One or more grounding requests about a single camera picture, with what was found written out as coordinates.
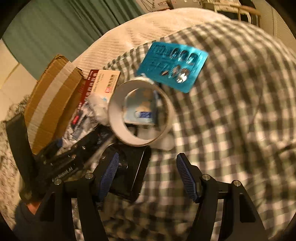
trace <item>furry rug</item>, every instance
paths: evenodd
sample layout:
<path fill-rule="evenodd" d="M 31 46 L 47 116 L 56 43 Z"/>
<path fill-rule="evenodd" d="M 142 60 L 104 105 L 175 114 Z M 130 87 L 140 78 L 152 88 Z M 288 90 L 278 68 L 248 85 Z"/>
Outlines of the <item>furry rug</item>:
<path fill-rule="evenodd" d="M 25 96 L 19 104 L 12 105 L 5 120 L 0 122 L 0 211 L 10 228 L 15 224 L 15 208 L 20 201 L 20 173 L 7 140 L 5 122 L 24 112 L 28 99 L 29 96 Z"/>

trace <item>blue blister pack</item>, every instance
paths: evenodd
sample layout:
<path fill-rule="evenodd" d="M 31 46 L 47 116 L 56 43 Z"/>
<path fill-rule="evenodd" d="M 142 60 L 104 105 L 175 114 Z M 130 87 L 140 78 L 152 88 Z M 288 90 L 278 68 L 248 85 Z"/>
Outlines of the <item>blue blister pack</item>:
<path fill-rule="evenodd" d="M 154 42 L 137 74 L 188 93 L 207 57 L 207 52 L 187 45 Z"/>

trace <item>curtain fold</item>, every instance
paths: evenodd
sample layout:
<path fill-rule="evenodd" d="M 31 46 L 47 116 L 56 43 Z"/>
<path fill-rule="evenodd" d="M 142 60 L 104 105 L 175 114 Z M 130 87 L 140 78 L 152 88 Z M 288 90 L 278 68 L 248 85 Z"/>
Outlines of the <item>curtain fold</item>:
<path fill-rule="evenodd" d="M 134 0 L 31 0 L 2 39 L 38 80 L 55 55 L 73 61 L 104 33 L 142 14 Z"/>

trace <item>ridged blue pad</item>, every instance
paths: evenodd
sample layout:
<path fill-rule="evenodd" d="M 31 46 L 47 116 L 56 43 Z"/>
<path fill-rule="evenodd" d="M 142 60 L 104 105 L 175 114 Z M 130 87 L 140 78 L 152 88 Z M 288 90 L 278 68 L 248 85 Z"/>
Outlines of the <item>ridged blue pad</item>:
<path fill-rule="evenodd" d="M 99 201 L 102 202 L 104 197 L 107 196 L 110 187 L 112 185 L 114 176 L 119 166 L 119 154 L 116 152 L 112 157 L 104 175 L 102 176 L 100 187 L 99 187 Z"/>
<path fill-rule="evenodd" d="M 181 176 L 185 190 L 186 190 L 188 196 L 195 202 L 198 198 L 197 193 L 196 193 L 195 181 L 192 178 L 187 166 L 185 165 L 185 162 L 183 161 L 183 159 L 180 155 L 177 155 L 176 161 L 177 161 L 177 169 L 178 169 L 179 174 Z"/>

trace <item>white quilted mattress cover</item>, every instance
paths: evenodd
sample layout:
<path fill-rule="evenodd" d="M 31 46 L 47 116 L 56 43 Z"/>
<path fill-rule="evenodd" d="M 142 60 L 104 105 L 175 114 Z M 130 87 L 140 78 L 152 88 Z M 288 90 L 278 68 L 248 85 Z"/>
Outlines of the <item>white quilted mattress cover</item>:
<path fill-rule="evenodd" d="M 178 8 L 152 12 L 128 21 L 105 33 L 73 64 L 87 78 L 91 69 L 102 69 L 125 52 L 196 24 L 227 19 L 224 15 L 201 8 Z"/>

